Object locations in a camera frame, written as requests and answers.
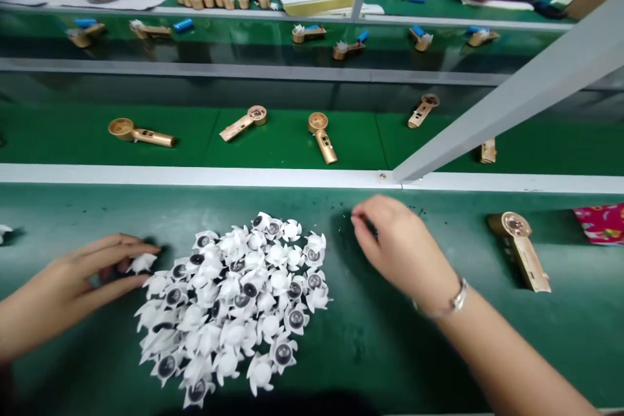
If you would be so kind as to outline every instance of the finger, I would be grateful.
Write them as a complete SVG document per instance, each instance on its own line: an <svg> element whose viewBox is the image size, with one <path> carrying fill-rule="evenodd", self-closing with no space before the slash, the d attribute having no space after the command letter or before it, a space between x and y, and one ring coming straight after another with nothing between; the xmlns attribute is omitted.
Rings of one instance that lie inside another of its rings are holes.
<svg viewBox="0 0 624 416"><path fill-rule="evenodd" d="M89 255L94 252L97 252L98 250L102 250L104 248L111 247L114 245L138 244L140 242L142 242L141 239L135 236L130 236L128 234L110 235L110 236L103 237L102 239L96 240L94 242L91 242L90 244L87 244L84 247L79 248L78 250L72 252L70 254L70 257L73 257L73 258L82 257L84 255Z"/></svg>
<svg viewBox="0 0 624 416"><path fill-rule="evenodd" d="M91 276L103 268L119 263L126 257L134 258L141 254L157 254L161 249L150 244L123 244L108 247L83 257L79 262L81 274Z"/></svg>
<svg viewBox="0 0 624 416"><path fill-rule="evenodd" d="M88 315L101 306L114 301L129 293L133 289L140 288L149 275L128 276L112 283L94 289L77 299L77 307L82 316Z"/></svg>
<svg viewBox="0 0 624 416"><path fill-rule="evenodd" d="M366 258L374 265L377 264L379 259L381 258L381 249L379 247L379 243L373 237L371 230L364 222L364 219L359 218L358 216L351 216L351 222L353 223L353 227L355 229L357 243L366 255Z"/></svg>

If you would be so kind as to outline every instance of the bracelet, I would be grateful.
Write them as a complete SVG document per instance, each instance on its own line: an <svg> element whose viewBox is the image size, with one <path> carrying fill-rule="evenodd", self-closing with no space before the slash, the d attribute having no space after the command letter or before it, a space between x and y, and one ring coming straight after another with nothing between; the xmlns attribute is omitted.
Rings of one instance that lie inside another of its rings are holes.
<svg viewBox="0 0 624 416"><path fill-rule="evenodd" d="M450 301L450 307L448 309L441 309L439 311L435 311L433 313L427 314L423 313L423 315L427 316L429 319L437 320L446 317L455 312L459 312L463 309L463 305L466 302L466 296L468 294L468 281L465 278L460 278L461 289L457 293L457 295ZM414 308L419 310L418 304L416 301L413 301Z"/></svg>

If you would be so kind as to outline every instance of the partially assembled device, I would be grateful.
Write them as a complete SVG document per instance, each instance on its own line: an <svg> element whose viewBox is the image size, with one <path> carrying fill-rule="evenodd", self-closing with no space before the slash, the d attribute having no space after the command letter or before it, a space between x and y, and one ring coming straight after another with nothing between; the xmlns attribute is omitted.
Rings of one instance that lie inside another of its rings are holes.
<svg viewBox="0 0 624 416"><path fill-rule="evenodd" d="M412 112L411 117L408 120L409 128L420 127L423 120L427 118L429 112L434 107L438 107L440 105L440 98L435 94L423 94L421 97L421 102L418 103L416 109Z"/></svg>
<svg viewBox="0 0 624 416"><path fill-rule="evenodd" d="M527 220L507 211L487 218L490 229L509 243L513 256L519 261L526 284L536 293L550 293L549 277L541 267L538 255L528 236L533 232Z"/></svg>
<svg viewBox="0 0 624 416"><path fill-rule="evenodd" d="M327 124L328 120L325 114L322 112L314 112L307 120L307 129L310 130L310 133L316 138L325 164L333 164L338 161L338 158L333 150L332 142L327 132L325 132Z"/></svg>
<svg viewBox="0 0 624 416"><path fill-rule="evenodd" d="M323 25L308 27L297 25L293 28L292 33L292 41L296 44L302 44L308 39L323 39L327 35Z"/></svg>
<svg viewBox="0 0 624 416"><path fill-rule="evenodd" d="M409 28L409 33L409 35L416 41L414 49L418 52L426 52L434 40L434 36L432 34L427 34L423 28L418 25L414 25Z"/></svg>
<svg viewBox="0 0 624 416"><path fill-rule="evenodd" d="M496 31L477 26L470 26L466 30L465 34L470 36L470 39L468 39L468 45L471 47L482 46L483 44L492 42L494 39L498 39L500 37Z"/></svg>
<svg viewBox="0 0 624 416"><path fill-rule="evenodd" d="M130 29L139 39L171 37L171 28L165 26L145 26L142 21L130 21Z"/></svg>
<svg viewBox="0 0 624 416"><path fill-rule="evenodd" d="M118 118L109 124L109 133L123 141L157 144L171 148L177 143L177 138L152 130L135 128L134 122L127 118Z"/></svg>
<svg viewBox="0 0 624 416"><path fill-rule="evenodd" d="M366 49L364 42L369 38L369 30L367 29L363 33L361 33L356 41L353 44L347 44L346 42L340 41L333 48L333 59L334 60L344 60L347 55L351 55L354 53L362 52Z"/></svg>
<svg viewBox="0 0 624 416"><path fill-rule="evenodd" d="M489 139L481 145L481 164L493 164L496 162L496 142Z"/></svg>
<svg viewBox="0 0 624 416"><path fill-rule="evenodd" d="M106 25L104 23L96 22L93 26L89 26L85 29L82 27L68 29L67 37L75 46L84 49L89 47L92 41L104 31L106 31Z"/></svg>
<svg viewBox="0 0 624 416"><path fill-rule="evenodd" d="M224 141L229 142L247 130L251 125L264 125L268 117L266 111L267 110L262 106L251 106L249 110L247 110L245 116L239 118L236 122L219 133L219 135Z"/></svg>

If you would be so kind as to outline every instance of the human hand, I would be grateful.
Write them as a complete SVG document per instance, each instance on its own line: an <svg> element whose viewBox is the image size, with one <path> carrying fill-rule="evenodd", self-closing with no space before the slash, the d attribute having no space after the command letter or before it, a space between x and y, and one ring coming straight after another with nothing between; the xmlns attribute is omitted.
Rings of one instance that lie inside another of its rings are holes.
<svg viewBox="0 0 624 416"><path fill-rule="evenodd" d="M351 221L364 254L385 279L425 312L449 306L459 291L457 275L418 216L393 198L375 195L353 209Z"/></svg>
<svg viewBox="0 0 624 416"><path fill-rule="evenodd" d="M125 272L130 259L160 249L134 236L113 235L48 264L0 302L0 365L20 357L77 324L91 312L143 286L148 275L129 276L97 289L89 277L106 280L114 268Z"/></svg>

